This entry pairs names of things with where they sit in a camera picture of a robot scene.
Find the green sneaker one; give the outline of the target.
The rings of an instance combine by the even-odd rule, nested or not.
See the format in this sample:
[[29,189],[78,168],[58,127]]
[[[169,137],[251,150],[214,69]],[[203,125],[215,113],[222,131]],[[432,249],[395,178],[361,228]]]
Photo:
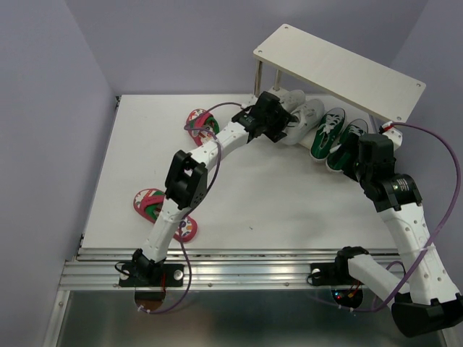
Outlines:
[[343,108],[332,108],[321,118],[310,148],[313,160],[320,162],[327,159],[335,139],[343,129],[345,120],[346,113]]
[[367,134],[368,130],[368,123],[363,119],[355,119],[348,123],[341,133],[338,144],[330,149],[326,160],[329,171],[342,172],[354,163],[358,153],[358,139]]

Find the white sneaker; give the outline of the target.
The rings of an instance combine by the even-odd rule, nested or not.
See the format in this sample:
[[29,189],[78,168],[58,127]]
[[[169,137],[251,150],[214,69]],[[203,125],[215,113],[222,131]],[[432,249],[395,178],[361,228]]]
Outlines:
[[302,90],[292,90],[280,97],[280,104],[282,108],[291,113],[299,106],[306,102],[306,95]]

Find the white sneaker one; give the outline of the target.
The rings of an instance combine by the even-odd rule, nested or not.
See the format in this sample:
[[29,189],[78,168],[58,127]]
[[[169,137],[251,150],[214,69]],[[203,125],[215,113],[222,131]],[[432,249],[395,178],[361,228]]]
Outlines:
[[281,140],[285,145],[296,145],[307,133],[316,127],[325,113],[322,100],[316,98],[306,101],[295,108],[291,115],[296,117],[295,122],[288,124],[285,129],[286,136]]

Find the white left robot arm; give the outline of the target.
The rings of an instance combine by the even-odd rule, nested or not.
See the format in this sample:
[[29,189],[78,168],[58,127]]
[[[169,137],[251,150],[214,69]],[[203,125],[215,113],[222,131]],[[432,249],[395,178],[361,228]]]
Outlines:
[[286,136],[285,129],[296,121],[292,112],[300,105],[287,97],[264,92],[256,103],[243,108],[211,140],[191,152],[178,151],[166,177],[166,192],[151,200],[161,204],[153,230],[143,246],[135,250],[131,261],[116,264],[122,287],[180,287],[181,279],[175,273],[183,265],[165,262],[171,240],[181,237],[188,215],[204,200],[213,181],[208,178],[211,169],[218,170],[220,162],[231,152],[253,139],[265,135],[272,142]]

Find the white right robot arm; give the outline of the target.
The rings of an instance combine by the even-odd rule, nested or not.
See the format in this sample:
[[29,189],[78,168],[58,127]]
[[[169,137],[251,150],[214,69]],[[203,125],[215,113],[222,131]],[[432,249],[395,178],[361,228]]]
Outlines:
[[408,338],[462,322],[462,294],[434,246],[415,181],[395,172],[393,141],[383,134],[350,134],[339,152],[349,155],[342,171],[373,203],[392,235],[405,274],[396,277],[361,247],[344,247],[333,264],[335,278],[365,284],[391,310],[394,323]]

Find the beige two-tier shoe shelf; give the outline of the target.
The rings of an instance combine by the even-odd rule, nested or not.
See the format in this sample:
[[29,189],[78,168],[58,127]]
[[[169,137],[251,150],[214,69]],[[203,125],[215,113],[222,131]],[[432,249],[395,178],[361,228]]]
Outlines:
[[283,24],[253,51],[257,62],[254,95],[259,95],[262,67],[276,70],[279,89],[288,74],[381,121],[406,122],[426,84],[322,38]]

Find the pink sandal far one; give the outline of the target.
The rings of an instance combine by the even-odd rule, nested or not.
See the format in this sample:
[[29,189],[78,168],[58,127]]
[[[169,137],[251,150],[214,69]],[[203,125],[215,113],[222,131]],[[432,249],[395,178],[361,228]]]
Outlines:
[[214,116],[202,108],[196,108],[190,112],[185,126],[198,147],[213,139],[213,135],[220,132],[219,124]]

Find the pink sandal one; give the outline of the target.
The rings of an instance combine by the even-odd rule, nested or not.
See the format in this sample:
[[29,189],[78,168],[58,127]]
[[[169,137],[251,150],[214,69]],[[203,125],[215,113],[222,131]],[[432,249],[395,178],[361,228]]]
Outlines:
[[[158,220],[165,194],[160,189],[150,188],[139,191],[133,199],[133,208],[144,219],[155,223]],[[190,242],[198,232],[197,222],[190,216],[180,223],[180,231],[174,233],[176,241]]]
[[185,126],[198,147],[213,139],[213,135],[220,132],[219,124],[214,116],[202,108],[196,108],[190,112]]

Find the pink sandal near one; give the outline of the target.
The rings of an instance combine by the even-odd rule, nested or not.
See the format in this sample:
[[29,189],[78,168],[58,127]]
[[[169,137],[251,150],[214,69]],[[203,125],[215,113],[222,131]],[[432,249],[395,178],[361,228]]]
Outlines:
[[[155,223],[158,220],[165,194],[160,189],[150,188],[139,191],[133,199],[133,208],[144,219]],[[174,233],[176,241],[190,242],[198,232],[197,222],[190,216],[180,223],[180,231]]]

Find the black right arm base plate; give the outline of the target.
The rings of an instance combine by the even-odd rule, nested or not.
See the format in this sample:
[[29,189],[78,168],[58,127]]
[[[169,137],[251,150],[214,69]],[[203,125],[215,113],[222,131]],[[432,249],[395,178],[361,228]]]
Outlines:
[[359,281],[361,284],[371,285],[376,278],[360,267],[354,258],[342,262],[318,262],[310,264],[310,272],[306,282],[311,286],[350,286]]

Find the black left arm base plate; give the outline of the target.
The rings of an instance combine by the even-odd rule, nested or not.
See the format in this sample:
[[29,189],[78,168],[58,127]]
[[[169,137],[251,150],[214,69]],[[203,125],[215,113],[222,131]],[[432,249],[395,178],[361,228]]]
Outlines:
[[153,274],[143,275],[129,262],[118,262],[115,269],[119,273],[119,286],[122,288],[179,288],[183,286],[184,265],[167,263]]

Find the aluminium mounting rail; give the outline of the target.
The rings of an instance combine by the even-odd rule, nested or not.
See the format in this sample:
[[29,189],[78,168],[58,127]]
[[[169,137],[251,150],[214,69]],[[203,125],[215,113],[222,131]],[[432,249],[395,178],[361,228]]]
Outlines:
[[[182,288],[193,291],[309,289],[307,277],[315,265],[332,263],[334,249],[189,249],[171,250],[168,264],[180,264],[174,275]],[[130,259],[126,249],[103,253],[82,251],[66,262],[59,289],[68,291],[121,291],[122,262]]]

